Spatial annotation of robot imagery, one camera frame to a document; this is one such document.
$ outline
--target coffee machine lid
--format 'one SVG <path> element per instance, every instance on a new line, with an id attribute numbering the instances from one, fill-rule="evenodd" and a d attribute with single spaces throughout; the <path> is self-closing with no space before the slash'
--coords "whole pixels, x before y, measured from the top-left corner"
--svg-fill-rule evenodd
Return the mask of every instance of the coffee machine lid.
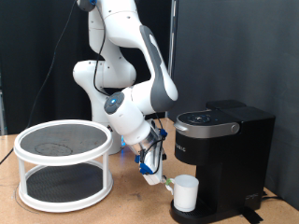
<path id="1" fill-rule="evenodd" d="M 189 112 L 177 116 L 178 133 L 192 138 L 215 138 L 237 134 L 240 120 L 220 110 Z"/>

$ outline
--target blue gripper part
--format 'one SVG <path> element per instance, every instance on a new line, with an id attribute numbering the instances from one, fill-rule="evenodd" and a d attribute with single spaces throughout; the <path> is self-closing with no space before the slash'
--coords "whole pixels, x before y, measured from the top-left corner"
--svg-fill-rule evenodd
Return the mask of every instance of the blue gripper part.
<path id="1" fill-rule="evenodd" d="M 168 133 L 166 132 L 165 129 L 161 129 L 161 130 L 160 130 L 160 134 L 161 134 L 161 136 L 163 136 L 163 137 L 167 137 L 167 135 L 168 135 Z"/>
<path id="2" fill-rule="evenodd" d="M 135 163 L 139 163 L 140 162 L 140 156 L 135 156 Z"/>
<path id="3" fill-rule="evenodd" d="M 97 0 L 90 0 L 90 3 L 95 6 L 97 3 Z"/>
<path id="4" fill-rule="evenodd" d="M 145 175 L 145 174 L 152 175 L 153 174 L 153 172 L 151 171 L 151 169 L 145 163 L 141 163 L 140 164 L 140 173 L 142 175 Z"/>

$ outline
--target black cable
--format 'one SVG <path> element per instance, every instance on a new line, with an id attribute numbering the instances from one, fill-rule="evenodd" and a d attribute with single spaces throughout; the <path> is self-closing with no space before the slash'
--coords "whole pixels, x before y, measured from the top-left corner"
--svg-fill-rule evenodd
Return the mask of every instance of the black cable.
<path id="1" fill-rule="evenodd" d="M 155 115 L 156 115 L 157 119 L 159 120 L 159 123 L 160 123 L 161 128 L 163 129 L 163 125 L 162 125 L 162 123 L 161 123 L 161 121 L 160 121 L 160 119 L 159 119 L 159 117 L 158 117 L 158 114 L 155 113 Z"/>
<path id="2" fill-rule="evenodd" d="M 159 159 L 158 159 L 157 170 L 156 170 L 154 173 L 152 173 L 153 175 L 155 175 L 155 174 L 158 172 L 159 168 L 160 168 L 160 160 L 161 160 L 161 153 L 162 153 L 162 145 L 163 145 L 163 142 L 160 144 L 160 152 L 159 152 Z"/>
<path id="3" fill-rule="evenodd" d="M 2 162 L 4 162 L 8 156 L 10 156 L 11 152 L 13 151 L 13 148 L 8 152 L 8 154 L 1 160 L 0 165 L 2 164 Z"/>
<path id="4" fill-rule="evenodd" d="M 99 8 L 98 5 L 95 5 L 97 10 L 99 11 L 99 14 L 100 14 L 100 17 L 102 19 L 102 22 L 103 22 L 103 25 L 104 25 L 104 39 L 103 39 L 103 43 L 102 43 L 102 46 L 100 48 L 100 51 L 99 51 L 99 54 L 97 55 L 97 59 L 96 59 L 96 65 L 95 65 L 95 69 L 94 69 L 94 75 L 93 75 L 93 85 L 94 85 L 94 88 L 101 92 L 102 94 L 106 95 L 106 96 L 109 96 L 109 94 L 103 92 L 103 91 L 100 91 L 99 89 L 97 89 L 96 85 L 95 85 L 95 78 L 96 78 L 96 73 L 97 73 L 97 65 L 99 64 L 99 61 L 100 61 L 100 55 L 102 53 L 102 50 L 103 50 L 103 47 L 104 47 L 104 44 L 105 44 L 105 40 L 106 40 L 106 25 L 105 25 L 105 22 L 104 22 L 104 18 L 103 18 L 103 15 L 102 15 L 102 12 Z"/>
<path id="5" fill-rule="evenodd" d="M 144 157 L 146 157 L 146 155 L 148 154 L 148 152 L 150 151 L 150 148 L 153 147 L 154 145 L 156 145 L 159 142 L 163 142 L 163 140 L 165 140 L 165 138 L 163 137 L 163 139 L 160 139 L 158 141 L 155 141 L 153 144 L 150 145 L 150 147 L 145 151 Z"/>
<path id="6" fill-rule="evenodd" d="M 69 16 L 68 16 L 68 19 L 67 19 L 67 22 L 66 22 L 66 24 L 65 24 L 64 30 L 63 30 L 62 34 L 60 35 L 60 37 L 59 37 L 59 39 L 58 39 L 58 42 L 57 42 L 56 47 L 55 47 L 55 50 L 54 50 L 54 54 L 53 54 L 53 58 L 52 58 L 52 63 L 51 63 L 51 65 L 50 65 L 49 72 L 47 73 L 47 76 L 46 76 L 46 78 L 45 78 L 45 80 L 44 80 L 44 83 L 43 83 L 43 85 L 41 86 L 41 88 L 39 89 L 39 92 L 38 92 L 38 94 L 37 94 L 37 96 L 36 96 L 34 105 L 33 105 L 32 109 L 31 109 L 31 113 L 30 113 L 30 116 L 29 116 L 28 124 L 27 124 L 27 126 L 26 126 L 25 129 L 28 129 L 28 128 L 31 126 L 32 117 L 33 117 L 33 114 L 34 114 L 34 111 L 35 111 L 35 108 L 36 108 L 37 99 L 38 99 L 40 93 L 43 91 L 43 89 L 44 89 L 44 87 L 45 87 L 45 85 L 46 85 L 46 83 L 47 83 L 47 81 L 48 81 L 48 79 L 49 79 L 49 77 L 50 77 L 50 72 L 52 71 L 52 68 L 53 68 L 53 66 L 54 66 L 55 57 L 56 57 L 56 51 L 57 51 L 58 45 L 59 45 L 61 39 L 62 39 L 63 36 L 64 36 L 64 32 L 65 32 L 66 27 L 67 27 L 67 25 L 68 25 L 68 23 L 69 23 L 69 21 L 70 21 L 70 19 L 71 19 L 71 15 L 72 15 L 72 13 L 73 13 L 73 9 L 74 9 L 74 6 L 75 6 L 76 2 L 77 2 L 77 0 L 75 0 L 74 3 L 73 3 L 73 6 L 72 6 L 72 8 L 71 8 L 71 11 L 70 11 Z M 1 160 L 0 165 L 7 159 L 8 156 L 10 156 L 10 154 L 11 154 L 12 151 L 13 151 L 13 148 L 12 148 L 12 149 L 8 152 L 8 154 Z"/>

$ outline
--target coffee machine drip tray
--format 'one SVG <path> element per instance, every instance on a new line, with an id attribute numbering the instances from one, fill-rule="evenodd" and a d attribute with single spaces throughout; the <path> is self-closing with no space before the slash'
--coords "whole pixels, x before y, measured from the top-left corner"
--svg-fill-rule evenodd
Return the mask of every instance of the coffee machine drip tray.
<path id="1" fill-rule="evenodd" d="M 202 203 L 199 200 L 196 203 L 195 209 L 191 212 L 179 211 L 174 206 L 174 201 L 171 202 L 170 215 L 175 221 L 179 223 L 198 224 L 199 218 L 201 221 L 205 221 L 203 223 L 213 222 L 215 221 L 213 214 L 215 214 L 215 211 L 213 212 L 210 208 L 208 208 L 204 203 Z"/>

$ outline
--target black mesh surface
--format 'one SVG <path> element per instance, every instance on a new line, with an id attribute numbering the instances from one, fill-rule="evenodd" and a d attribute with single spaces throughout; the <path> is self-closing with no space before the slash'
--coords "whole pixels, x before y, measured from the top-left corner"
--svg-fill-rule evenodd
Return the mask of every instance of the black mesh surface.
<path id="1" fill-rule="evenodd" d="M 28 195 L 47 203 L 79 201 L 102 188 L 103 170 L 87 163 L 46 167 L 27 180 Z"/>
<path id="2" fill-rule="evenodd" d="M 37 155 L 60 157 L 93 150 L 106 140 L 106 134 L 94 127 L 62 124 L 27 134 L 21 140 L 21 148 Z"/>

